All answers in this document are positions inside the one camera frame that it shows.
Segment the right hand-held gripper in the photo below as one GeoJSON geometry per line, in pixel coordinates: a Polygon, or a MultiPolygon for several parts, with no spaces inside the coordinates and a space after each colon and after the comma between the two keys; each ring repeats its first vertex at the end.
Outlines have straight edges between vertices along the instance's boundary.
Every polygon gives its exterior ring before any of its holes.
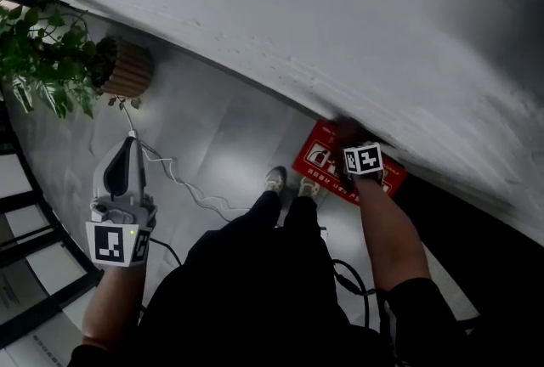
{"type": "Polygon", "coordinates": [[[383,156],[378,142],[365,142],[343,150],[344,173],[350,180],[372,179],[383,184],[383,156]]]}

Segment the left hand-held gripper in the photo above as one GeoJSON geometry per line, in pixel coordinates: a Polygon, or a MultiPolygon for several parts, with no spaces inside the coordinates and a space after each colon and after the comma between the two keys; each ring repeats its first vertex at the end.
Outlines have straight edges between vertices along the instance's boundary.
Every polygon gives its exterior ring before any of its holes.
{"type": "Polygon", "coordinates": [[[115,145],[93,175],[94,199],[91,219],[86,222],[92,262],[124,268],[143,264],[156,226],[157,207],[145,192],[143,151],[138,139],[128,136],[115,145]]]}

